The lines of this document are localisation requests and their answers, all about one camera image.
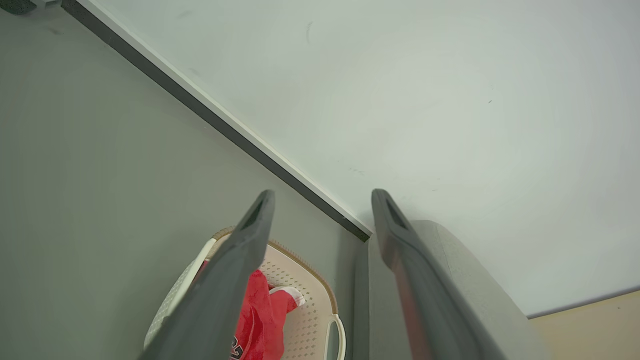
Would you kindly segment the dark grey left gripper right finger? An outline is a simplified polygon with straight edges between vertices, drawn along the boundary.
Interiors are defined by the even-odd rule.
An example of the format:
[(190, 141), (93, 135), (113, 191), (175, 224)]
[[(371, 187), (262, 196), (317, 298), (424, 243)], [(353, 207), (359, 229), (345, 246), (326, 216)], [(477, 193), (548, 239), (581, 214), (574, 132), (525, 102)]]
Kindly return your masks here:
[(414, 360), (494, 360), (497, 344), (391, 194), (371, 193), (375, 235), (397, 285)]

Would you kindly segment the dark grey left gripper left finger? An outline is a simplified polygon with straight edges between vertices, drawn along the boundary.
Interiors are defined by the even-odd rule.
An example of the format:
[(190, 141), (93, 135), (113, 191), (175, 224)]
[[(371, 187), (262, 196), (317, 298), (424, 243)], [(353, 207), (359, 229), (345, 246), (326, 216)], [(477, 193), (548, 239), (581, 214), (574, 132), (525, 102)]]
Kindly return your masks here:
[(227, 360), (250, 276), (265, 259), (275, 193), (261, 192), (167, 321), (142, 360)]

